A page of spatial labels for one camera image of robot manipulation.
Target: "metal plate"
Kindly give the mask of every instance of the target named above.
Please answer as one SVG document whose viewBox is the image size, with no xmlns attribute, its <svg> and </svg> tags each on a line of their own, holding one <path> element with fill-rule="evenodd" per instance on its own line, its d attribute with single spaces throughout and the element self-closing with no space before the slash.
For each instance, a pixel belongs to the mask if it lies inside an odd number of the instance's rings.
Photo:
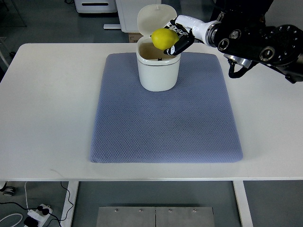
<svg viewBox="0 0 303 227">
<path fill-rule="evenodd" d="M 214 227 L 211 207 L 99 207 L 97 227 Z"/>
<path fill-rule="evenodd" d="M 214 227 L 211 207 L 157 207 L 157 227 Z"/>
<path fill-rule="evenodd" d="M 154 207 L 99 207 L 97 227 L 155 227 Z"/>
</svg>

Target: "cardboard box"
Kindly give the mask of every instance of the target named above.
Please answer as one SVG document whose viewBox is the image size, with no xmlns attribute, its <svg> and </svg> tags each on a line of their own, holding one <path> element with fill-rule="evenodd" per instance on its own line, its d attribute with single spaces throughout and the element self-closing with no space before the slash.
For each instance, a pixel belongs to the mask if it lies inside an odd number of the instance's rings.
<svg viewBox="0 0 303 227">
<path fill-rule="evenodd" d="M 128 41 L 130 43 L 137 43 L 141 37 L 143 37 L 143 35 L 140 33 L 128 33 Z"/>
</svg>

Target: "container lid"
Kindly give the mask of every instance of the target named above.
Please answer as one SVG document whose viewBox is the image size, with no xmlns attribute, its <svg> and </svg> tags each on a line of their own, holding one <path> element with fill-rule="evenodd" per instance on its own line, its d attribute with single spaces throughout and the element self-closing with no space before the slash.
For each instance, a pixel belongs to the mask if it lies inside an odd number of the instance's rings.
<svg viewBox="0 0 303 227">
<path fill-rule="evenodd" d="M 175 9 L 169 5 L 154 4 L 142 8 L 138 14 L 138 29 L 143 36 L 150 36 L 177 17 Z"/>
</svg>

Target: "gray textured mat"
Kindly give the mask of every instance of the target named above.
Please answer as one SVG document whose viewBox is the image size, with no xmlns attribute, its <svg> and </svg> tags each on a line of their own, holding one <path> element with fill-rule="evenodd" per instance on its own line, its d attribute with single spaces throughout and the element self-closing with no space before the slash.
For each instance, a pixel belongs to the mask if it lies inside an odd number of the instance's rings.
<svg viewBox="0 0 303 227">
<path fill-rule="evenodd" d="M 145 90 L 135 53 L 108 56 L 90 160 L 97 163 L 236 162 L 242 150 L 215 55 L 182 53 L 178 80 Z"/>
</svg>

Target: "white cable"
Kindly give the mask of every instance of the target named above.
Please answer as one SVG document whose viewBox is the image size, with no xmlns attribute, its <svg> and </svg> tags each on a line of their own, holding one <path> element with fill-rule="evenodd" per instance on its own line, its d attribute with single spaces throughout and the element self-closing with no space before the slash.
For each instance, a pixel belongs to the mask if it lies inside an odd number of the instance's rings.
<svg viewBox="0 0 303 227">
<path fill-rule="evenodd" d="M 5 58 L 4 58 L 3 54 L 1 53 L 1 51 L 0 51 L 0 57 L 1 57 L 2 61 L 4 62 L 4 64 L 5 64 L 7 67 L 9 67 L 8 62 L 5 60 Z"/>
<path fill-rule="evenodd" d="M 16 226 L 17 224 L 19 224 L 19 223 L 22 221 L 22 219 L 23 219 L 23 215 L 22 215 L 22 214 L 17 214 L 17 213 L 15 213 L 15 214 L 10 214 L 10 215 L 7 215 L 6 217 L 2 218 L 2 219 L 0 220 L 0 222 L 1 222 L 1 221 L 3 221 L 4 219 L 6 219 L 6 218 L 10 217 L 10 216 L 13 216 L 13 215 L 20 215 L 20 216 L 21 216 L 20 221 L 19 221 L 19 222 L 17 222 L 16 224 L 14 224 L 14 225 L 13 225 L 13 226 L 11 226 L 11 227 Z"/>
<path fill-rule="evenodd" d="M 24 184 L 24 190 L 25 190 L 25 200 L 27 202 L 27 181 Z"/>
</svg>

